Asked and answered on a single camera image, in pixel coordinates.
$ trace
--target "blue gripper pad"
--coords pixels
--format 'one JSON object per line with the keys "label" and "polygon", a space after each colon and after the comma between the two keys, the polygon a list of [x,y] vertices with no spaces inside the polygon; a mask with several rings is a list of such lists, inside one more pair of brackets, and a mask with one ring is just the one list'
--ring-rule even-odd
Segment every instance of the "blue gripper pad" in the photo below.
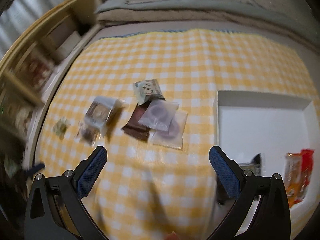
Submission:
{"label": "blue gripper pad", "polygon": [[89,195],[90,190],[92,189],[100,172],[103,169],[103,166],[107,162],[107,150],[104,147],[96,150],[98,150],[98,153],[96,153],[91,162],[87,164],[87,168],[77,180],[76,191],[80,199]]}
{"label": "blue gripper pad", "polygon": [[237,199],[241,193],[240,181],[214,147],[209,151],[209,161],[228,196]]}

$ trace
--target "checkered tablecloth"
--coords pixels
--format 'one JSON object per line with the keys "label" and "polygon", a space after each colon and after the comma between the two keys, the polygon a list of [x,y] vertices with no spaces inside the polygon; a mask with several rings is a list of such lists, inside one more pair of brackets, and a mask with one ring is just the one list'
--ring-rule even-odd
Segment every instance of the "checkered tablecloth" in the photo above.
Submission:
{"label": "checkered tablecloth", "polygon": [[[167,101],[189,114],[182,150],[143,143],[121,130],[137,103],[132,84],[152,78]],[[214,145],[218,89],[311,98],[320,114],[316,89],[296,52],[261,36],[195,29],[105,38],[76,59],[49,107],[37,145],[44,174],[74,169],[93,151],[74,137],[97,95],[122,98],[127,107],[111,135],[96,143],[107,149],[108,162],[83,199],[88,211],[111,240],[162,239],[173,230],[200,237],[215,191],[208,151]],[[71,127],[60,141],[52,127],[62,117]],[[306,211],[293,230],[311,214]]]}

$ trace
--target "dark brown snack packet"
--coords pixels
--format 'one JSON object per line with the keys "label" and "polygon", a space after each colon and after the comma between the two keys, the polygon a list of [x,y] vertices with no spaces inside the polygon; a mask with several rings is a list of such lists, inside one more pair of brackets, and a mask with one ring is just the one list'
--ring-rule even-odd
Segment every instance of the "dark brown snack packet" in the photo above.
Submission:
{"label": "dark brown snack packet", "polygon": [[144,114],[150,103],[151,101],[148,101],[143,105],[136,105],[129,121],[124,127],[122,127],[124,133],[139,140],[148,140],[150,128],[139,124],[138,121],[140,120],[141,116]]}

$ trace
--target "silver bolt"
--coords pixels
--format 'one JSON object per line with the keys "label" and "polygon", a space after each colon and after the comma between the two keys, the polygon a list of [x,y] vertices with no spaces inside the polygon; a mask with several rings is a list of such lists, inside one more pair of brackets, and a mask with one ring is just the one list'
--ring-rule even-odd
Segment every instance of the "silver bolt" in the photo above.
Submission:
{"label": "silver bolt", "polygon": [[247,177],[250,177],[250,176],[252,176],[252,171],[250,171],[250,170],[245,170],[245,171],[244,171],[244,174],[245,174]]}
{"label": "silver bolt", "polygon": [[276,179],[281,179],[281,175],[279,173],[275,173],[274,176]]}
{"label": "silver bolt", "polygon": [[41,173],[36,175],[36,180],[40,180],[41,178],[42,178],[42,174]]}
{"label": "silver bolt", "polygon": [[70,177],[72,175],[73,171],[72,170],[67,170],[64,172],[64,176]]}

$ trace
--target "curtain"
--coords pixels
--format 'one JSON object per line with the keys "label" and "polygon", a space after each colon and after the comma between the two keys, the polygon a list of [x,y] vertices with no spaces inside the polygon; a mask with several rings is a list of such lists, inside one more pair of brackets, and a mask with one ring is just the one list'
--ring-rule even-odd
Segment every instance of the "curtain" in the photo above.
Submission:
{"label": "curtain", "polygon": [[0,16],[0,59],[37,19],[64,0],[12,0]]}

